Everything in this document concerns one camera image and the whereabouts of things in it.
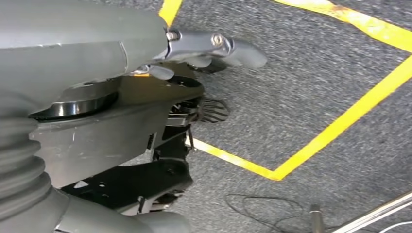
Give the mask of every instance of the yellow floor marking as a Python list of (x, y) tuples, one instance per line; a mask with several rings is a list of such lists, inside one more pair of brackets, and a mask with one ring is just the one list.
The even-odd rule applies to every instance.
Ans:
[(173, 24), (174, 18), (176, 17), (182, 2), (183, 0), (164, 0), (159, 15), (166, 21), (168, 27)]
[[(168, 26), (173, 23), (177, 11), (183, 0), (165, 0), (159, 15), (167, 22)], [(335, 5), (327, 0), (274, 0), (276, 2), (300, 7), (314, 12), (332, 16), (343, 22), (350, 23), (365, 32), (370, 37), (412, 52), (412, 32), (389, 24), (385, 21), (373, 18), (352, 9)], [(391, 93), (396, 91), (402, 84), (412, 77), (412, 56), (406, 59), (400, 66), (393, 70), (387, 77), (380, 81), (374, 88), (368, 91), (352, 107), (337, 118), (332, 124), (324, 129), (318, 136), (310, 141), (295, 155), (274, 171), (230, 154), (212, 145), (194, 139), (194, 146), (206, 153), (233, 163), (246, 170), (259, 174), (271, 180), (280, 181), (306, 160), (315, 155), (322, 148), (336, 139), (341, 133), (358, 121), (362, 116), (373, 109)]]
[(368, 113), (388, 95), (396, 91), (402, 84), (412, 78), (411, 67), (412, 56), (406, 59), (375, 87), (368, 91), (362, 98), (352, 105), (352, 107), (344, 112), (332, 124), (326, 127), (326, 129), (317, 135), (311, 142), (289, 158), (284, 164), (279, 166), (271, 174), (271, 178), (282, 180), (286, 175), (291, 173), (314, 154), (327, 146), (353, 123), (358, 121), (363, 115)]
[(327, 0), (273, 1), (332, 16), (340, 21), (354, 25), (376, 40), (412, 52), (412, 32), (383, 20), (365, 15), (344, 6), (335, 5)]
[[(186, 144), (190, 145), (189, 139), (186, 139)], [(216, 147), (214, 147), (212, 145), (209, 145), (207, 143), (204, 143), (200, 140), (193, 139), (193, 144), (194, 144), (194, 147), (198, 150), (201, 150), (201, 151), (206, 152), (208, 154), (214, 155), (214, 156), (216, 156), (220, 159), (223, 159), (223, 160), (225, 160), (227, 162), (230, 162), (234, 165), (240, 166), (240, 167), (242, 167), (246, 170), (254, 172), (254, 173), (256, 173), (258, 175), (261, 175), (263, 177), (268, 177), (269, 178), (271, 176), (271, 174), (273, 173), (271, 170), (269, 170), (267, 168), (264, 168), (262, 166), (254, 164), (250, 161), (242, 159), (238, 156), (230, 154), (230, 153), (228, 153), (224, 150), (216, 148)]]

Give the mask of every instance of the metal rod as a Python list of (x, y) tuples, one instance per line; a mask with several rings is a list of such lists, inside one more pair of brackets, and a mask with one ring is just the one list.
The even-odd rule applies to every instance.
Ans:
[(361, 215), (345, 224), (338, 229), (332, 231), (332, 233), (352, 233), (363, 227), (368, 226), (386, 216), (389, 216), (409, 205), (412, 204), (412, 191), (403, 194), (402, 196), (395, 198), (377, 208), (369, 211), (368, 213)]
[(322, 212), (319, 205), (312, 205), (310, 207), (310, 217), (312, 218), (312, 232), (325, 233), (325, 226), (323, 224)]

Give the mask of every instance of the nut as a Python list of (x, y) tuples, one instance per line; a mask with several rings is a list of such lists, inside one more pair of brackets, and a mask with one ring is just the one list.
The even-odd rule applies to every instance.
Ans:
[(166, 38), (169, 41), (173, 41), (173, 40), (178, 40), (179, 39), (179, 35), (175, 32), (167, 32), (166, 33)]
[(221, 34), (213, 34), (210, 40), (212, 41), (213, 46), (219, 47), (222, 46), (224, 37)]

